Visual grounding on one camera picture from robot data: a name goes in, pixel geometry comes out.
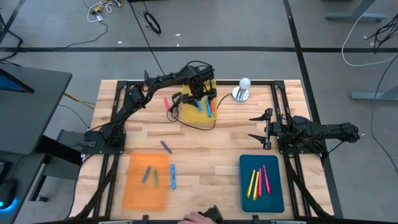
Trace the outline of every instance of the wooden table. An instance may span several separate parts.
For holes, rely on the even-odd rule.
[[[91,127],[109,121],[116,83],[117,80],[101,82]],[[300,80],[285,80],[285,85],[292,115],[309,118]],[[217,86],[219,99],[231,93],[233,87],[235,86]],[[249,121],[249,118],[258,117],[266,108],[274,107],[271,89],[262,85],[250,87],[251,96],[244,103],[235,102],[232,97],[225,98],[218,110],[216,126],[211,131],[199,131],[167,120],[163,98],[170,98],[181,90],[181,86],[173,86],[157,91],[147,108],[139,110],[126,122],[126,148],[119,160],[111,219],[140,220],[143,215],[149,215],[151,220],[179,220],[186,213],[204,212],[213,205],[218,206],[224,219],[251,219],[253,213],[243,212],[240,203],[238,161],[241,154],[268,154],[278,157],[285,212],[257,215],[260,219],[293,218],[284,161],[277,150],[276,139],[271,139],[272,150],[267,151],[262,149],[257,140],[248,136],[249,133],[264,134],[265,122]],[[163,212],[123,209],[126,171],[131,153],[167,153],[160,140],[165,140],[173,151],[170,163],[176,166],[177,189],[170,188],[168,203]],[[76,215],[94,194],[102,158],[102,155],[95,155],[81,168],[72,216]],[[333,214],[319,157],[315,154],[302,154],[300,158],[308,190],[326,212]],[[105,190],[100,215],[104,214],[107,193],[108,190]],[[297,188],[296,194],[300,214],[304,215],[301,194]]]

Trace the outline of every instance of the yellow container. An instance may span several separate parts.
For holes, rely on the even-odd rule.
[[[207,89],[210,89],[210,81],[206,81],[205,85]],[[216,88],[216,80],[211,81],[211,85],[213,88]],[[191,95],[191,90],[189,89],[189,86],[184,85],[182,94],[189,94]],[[209,118],[207,115],[207,105],[206,105],[206,100],[207,97],[203,97],[201,99],[201,107],[202,107],[202,112],[199,112],[199,109],[195,106],[189,105],[188,103],[183,103],[182,104],[182,119],[186,123],[205,123],[205,124],[213,124],[216,121],[217,118],[217,98],[214,98],[211,103],[214,104],[214,110],[215,112],[211,114],[211,117]]]

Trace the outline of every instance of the pink marker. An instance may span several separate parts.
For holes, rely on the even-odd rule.
[[[265,177],[265,180],[266,180],[267,194],[271,194],[271,187],[269,186],[269,182],[268,182],[266,166],[262,165],[262,168],[264,169],[264,177]]]
[[[167,102],[167,97],[164,97],[163,100],[164,100],[164,105],[166,106],[166,109],[169,110],[169,102]]]
[[[259,169],[259,198],[261,198],[261,168]]]

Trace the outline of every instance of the lamp base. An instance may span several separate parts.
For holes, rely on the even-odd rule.
[[[237,86],[232,90],[232,97],[234,100],[238,102],[245,102],[249,99],[249,90],[245,90],[244,92],[239,92],[240,87]]]

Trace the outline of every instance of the blue tray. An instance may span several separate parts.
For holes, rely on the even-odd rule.
[[[266,165],[271,194],[267,194],[266,181],[262,170],[261,198],[257,197],[257,200],[254,201],[253,192],[256,183],[256,175],[254,176],[250,198],[246,197],[246,191],[250,184],[253,169],[258,171],[260,167],[262,169],[262,165]],[[241,179],[241,203],[242,209],[245,212],[284,212],[284,199],[282,196],[282,186],[280,184],[278,158],[276,156],[242,155],[239,158],[239,175]]]

